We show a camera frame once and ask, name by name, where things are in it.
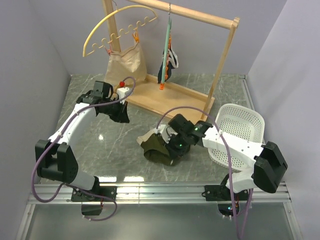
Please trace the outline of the olive green underwear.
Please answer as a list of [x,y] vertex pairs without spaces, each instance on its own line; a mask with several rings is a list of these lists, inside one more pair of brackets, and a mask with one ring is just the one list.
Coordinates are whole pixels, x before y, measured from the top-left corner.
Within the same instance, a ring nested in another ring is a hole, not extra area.
[[180,159],[191,149],[190,145],[177,145],[166,143],[160,134],[148,131],[145,135],[137,137],[137,143],[143,149],[143,156],[150,162],[165,166],[176,166]]

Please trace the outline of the green wire hanger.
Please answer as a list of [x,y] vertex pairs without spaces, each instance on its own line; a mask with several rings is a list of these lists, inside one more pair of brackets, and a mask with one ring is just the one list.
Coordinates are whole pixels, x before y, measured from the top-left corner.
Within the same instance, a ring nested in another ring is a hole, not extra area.
[[169,3],[169,10],[168,10],[168,23],[166,29],[166,36],[165,36],[165,45],[163,50],[163,61],[162,61],[162,70],[161,70],[161,81],[160,84],[165,84],[165,76],[166,76],[166,67],[167,67],[167,58],[168,58],[168,39],[171,33],[171,3]]

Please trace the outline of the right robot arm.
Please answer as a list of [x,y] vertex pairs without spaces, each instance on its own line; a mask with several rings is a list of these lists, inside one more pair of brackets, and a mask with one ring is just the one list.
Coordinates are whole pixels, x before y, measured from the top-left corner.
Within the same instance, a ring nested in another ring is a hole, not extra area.
[[177,139],[171,142],[174,148],[198,145],[218,150],[248,165],[248,169],[224,177],[213,192],[215,201],[235,200],[238,193],[254,188],[274,194],[288,169],[279,147],[271,141],[262,144],[244,140],[202,120],[193,124],[181,114],[172,118],[168,125],[177,133]]

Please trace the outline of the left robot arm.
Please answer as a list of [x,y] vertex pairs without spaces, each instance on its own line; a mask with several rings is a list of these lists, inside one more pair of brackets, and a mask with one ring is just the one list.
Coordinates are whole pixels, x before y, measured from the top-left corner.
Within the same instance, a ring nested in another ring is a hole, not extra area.
[[72,148],[99,114],[109,116],[116,123],[129,123],[126,98],[133,90],[125,80],[117,87],[96,81],[92,90],[81,94],[62,126],[47,140],[36,143],[31,181],[34,182],[36,176],[58,181],[82,192],[89,201],[96,201],[101,195],[99,178],[80,170]]

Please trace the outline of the end orange clip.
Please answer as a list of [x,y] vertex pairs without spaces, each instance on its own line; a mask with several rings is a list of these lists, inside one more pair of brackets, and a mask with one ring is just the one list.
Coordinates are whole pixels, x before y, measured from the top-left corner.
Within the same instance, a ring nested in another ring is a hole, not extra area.
[[161,83],[159,89],[160,89],[160,90],[164,90],[164,88],[165,88],[165,84],[164,84],[164,83]]

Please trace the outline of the beige underwear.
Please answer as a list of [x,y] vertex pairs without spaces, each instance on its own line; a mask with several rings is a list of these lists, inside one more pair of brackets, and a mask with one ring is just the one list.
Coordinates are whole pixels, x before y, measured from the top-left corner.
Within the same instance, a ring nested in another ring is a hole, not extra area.
[[133,77],[136,83],[144,81],[147,76],[145,56],[139,42],[124,51],[112,51],[109,54],[106,83],[117,85],[126,77]]

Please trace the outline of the navy blue underwear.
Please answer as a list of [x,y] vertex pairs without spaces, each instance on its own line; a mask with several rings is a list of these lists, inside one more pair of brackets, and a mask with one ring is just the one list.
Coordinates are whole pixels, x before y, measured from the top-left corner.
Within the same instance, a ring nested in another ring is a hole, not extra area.
[[[162,54],[162,61],[161,61],[161,66],[158,71],[157,75],[157,83],[160,84],[162,80],[162,70],[163,70],[163,60],[164,60],[164,54]],[[177,54],[173,50],[172,44],[168,47],[167,51],[167,65],[166,65],[166,72],[164,75],[164,80],[167,81],[171,75],[172,75],[172,70],[177,69],[179,67],[179,60]]]

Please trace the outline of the yellow plastic hanger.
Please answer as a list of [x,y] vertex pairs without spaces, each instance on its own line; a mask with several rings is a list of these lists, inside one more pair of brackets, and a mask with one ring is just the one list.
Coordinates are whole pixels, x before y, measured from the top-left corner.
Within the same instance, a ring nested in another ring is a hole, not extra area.
[[[120,13],[120,12],[123,12],[125,10],[128,10],[128,9],[137,9],[137,8],[140,8],[140,9],[146,9],[146,10],[149,10],[153,13],[153,17],[150,18],[149,16],[146,16],[143,21],[140,21],[138,20],[136,22],[135,25],[133,24],[130,24],[127,29],[124,29],[124,28],[121,28],[119,30],[119,33],[118,33],[118,36],[116,36],[115,33],[112,33],[110,36],[109,36],[109,39],[107,38],[103,38],[101,40],[101,45],[98,45],[97,43],[93,43],[92,44],[92,51],[91,52],[87,52],[87,46],[88,46],[88,43],[90,42],[92,36],[94,35],[94,33],[100,28],[100,26],[105,23],[107,20],[109,20],[109,18],[113,17],[114,15]],[[118,40],[122,35],[127,35],[129,33],[134,33],[134,32],[138,32],[138,29],[139,27],[143,27],[145,26],[146,24],[150,23],[150,22],[153,22],[154,20],[156,20],[158,18],[158,14],[155,12],[155,10],[151,7],[148,7],[148,6],[143,6],[143,5],[129,5],[129,6],[124,6],[124,7],[121,7],[117,10],[114,10],[113,12],[111,12],[110,14],[108,14],[107,16],[105,16],[92,30],[91,32],[89,33],[88,37],[86,38],[85,42],[84,42],[84,45],[83,45],[83,49],[82,49],[82,56],[83,57],[87,57],[88,55],[91,55],[92,53],[94,53],[97,49],[101,49],[101,48],[105,48],[106,45],[109,45],[111,44],[112,42],[114,42],[115,40]]]

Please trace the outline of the orange clip on yellow hanger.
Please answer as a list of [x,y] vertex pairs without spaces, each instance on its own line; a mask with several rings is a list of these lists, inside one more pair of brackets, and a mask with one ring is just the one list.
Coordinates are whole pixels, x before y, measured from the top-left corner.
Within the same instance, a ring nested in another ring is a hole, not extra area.
[[135,40],[136,43],[139,43],[139,42],[140,42],[139,33],[138,33],[137,31],[135,31],[135,32],[132,34],[132,37],[133,37],[133,39]]

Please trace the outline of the far orange clip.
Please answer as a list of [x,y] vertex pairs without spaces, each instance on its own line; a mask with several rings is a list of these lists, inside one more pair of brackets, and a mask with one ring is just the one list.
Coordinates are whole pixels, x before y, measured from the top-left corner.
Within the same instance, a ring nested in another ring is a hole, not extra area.
[[170,34],[168,38],[168,50],[171,49],[171,47],[172,47],[172,36]]

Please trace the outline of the wooden clothes rack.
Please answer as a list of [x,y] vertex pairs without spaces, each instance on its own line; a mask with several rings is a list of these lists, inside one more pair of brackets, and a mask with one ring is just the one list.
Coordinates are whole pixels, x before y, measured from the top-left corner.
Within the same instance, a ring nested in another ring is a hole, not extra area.
[[120,50],[120,35],[116,26],[115,14],[130,8],[145,8],[152,12],[157,9],[168,12],[168,14],[186,17],[229,30],[228,38],[225,42],[224,49],[218,62],[213,82],[208,94],[192,90],[176,83],[166,83],[164,84],[164,89],[160,90],[160,86],[156,84],[156,77],[151,74],[147,74],[145,80],[142,81],[142,83],[137,87],[137,93],[128,99],[131,104],[137,107],[145,108],[157,114],[164,114],[169,109],[182,105],[201,108],[205,113],[208,114],[214,103],[213,93],[224,68],[224,64],[234,35],[238,28],[240,18],[235,17],[233,20],[230,20],[160,0],[134,0],[133,2],[135,3],[134,5],[117,9],[113,8],[113,3],[110,0],[104,0],[102,2],[105,17],[101,22],[107,22],[109,35],[111,37],[115,37],[112,47],[116,51]]

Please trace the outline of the white perforated plastic basket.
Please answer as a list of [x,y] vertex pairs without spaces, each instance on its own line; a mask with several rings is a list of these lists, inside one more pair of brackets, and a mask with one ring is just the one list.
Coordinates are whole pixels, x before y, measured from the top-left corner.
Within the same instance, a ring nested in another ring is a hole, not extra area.
[[[215,122],[220,130],[238,138],[262,143],[265,131],[265,121],[256,111],[247,107],[227,103],[220,107]],[[228,168],[228,156],[216,149],[208,149],[208,154],[213,162]],[[232,172],[246,170],[249,166],[241,160],[231,157]]]

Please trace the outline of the aluminium mounting rail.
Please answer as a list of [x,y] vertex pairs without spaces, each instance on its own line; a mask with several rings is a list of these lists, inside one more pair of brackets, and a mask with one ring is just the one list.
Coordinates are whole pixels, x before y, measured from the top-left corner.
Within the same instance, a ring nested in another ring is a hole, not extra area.
[[239,196],[239,216],[216,201],[213,182],[104,183],[112,198],[86,197],[63,187],[48,203],[30,195],[19,240],[301,240],[285,183],[269,194]]

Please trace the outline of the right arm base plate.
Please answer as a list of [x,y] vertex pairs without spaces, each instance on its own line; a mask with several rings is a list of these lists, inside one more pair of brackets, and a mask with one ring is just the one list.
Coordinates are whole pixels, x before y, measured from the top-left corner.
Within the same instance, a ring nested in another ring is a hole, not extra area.
[[[204,197],[207,202],[227,202],[232,200],[230,190],[222,185],[205,185],[201,196]],[[234,194],[234,200],[236,202],[247,201],[248,198],[248,190],[243,190]]]

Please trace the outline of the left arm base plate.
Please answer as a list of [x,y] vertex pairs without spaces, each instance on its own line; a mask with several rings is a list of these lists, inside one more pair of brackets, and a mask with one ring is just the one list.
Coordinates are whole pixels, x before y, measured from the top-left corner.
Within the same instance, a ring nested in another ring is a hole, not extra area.
[[85,193],[81,190],[73,189],[71,195],[72,202],[106,202],[115,201],[117,196],[116,186],[100,186],[98,191],[86,190]]

